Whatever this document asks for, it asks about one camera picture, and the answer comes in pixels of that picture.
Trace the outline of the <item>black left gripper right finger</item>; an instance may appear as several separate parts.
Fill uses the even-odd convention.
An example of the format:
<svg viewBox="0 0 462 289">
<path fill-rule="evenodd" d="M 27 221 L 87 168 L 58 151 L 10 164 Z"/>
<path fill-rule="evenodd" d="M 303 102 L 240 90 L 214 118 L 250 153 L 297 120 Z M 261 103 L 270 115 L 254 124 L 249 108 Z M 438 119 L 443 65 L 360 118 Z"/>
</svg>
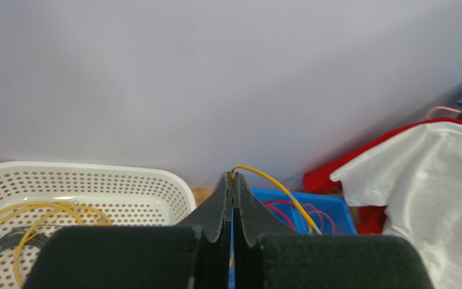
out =
<svg viewBox="0 0 462 289">
<path fill-rule="evenodd" d="M 415 248 L 399 237 L 303 235 L 233 178 L 236 288 L 431 288 Z"/>
</svg>

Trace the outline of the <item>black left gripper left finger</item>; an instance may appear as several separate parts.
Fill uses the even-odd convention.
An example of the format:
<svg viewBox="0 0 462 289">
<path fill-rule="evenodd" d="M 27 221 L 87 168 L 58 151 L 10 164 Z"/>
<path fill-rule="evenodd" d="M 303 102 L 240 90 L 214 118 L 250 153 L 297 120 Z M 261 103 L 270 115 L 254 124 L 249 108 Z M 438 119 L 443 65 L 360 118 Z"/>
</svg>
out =
<svg viewBox="0 0 462 289">
<path fill-rule="evenodd" d="M 53 234 L 25 288 L 227 288 L 232 178 L 173 226 L 69 226 Z"/>
</svg>

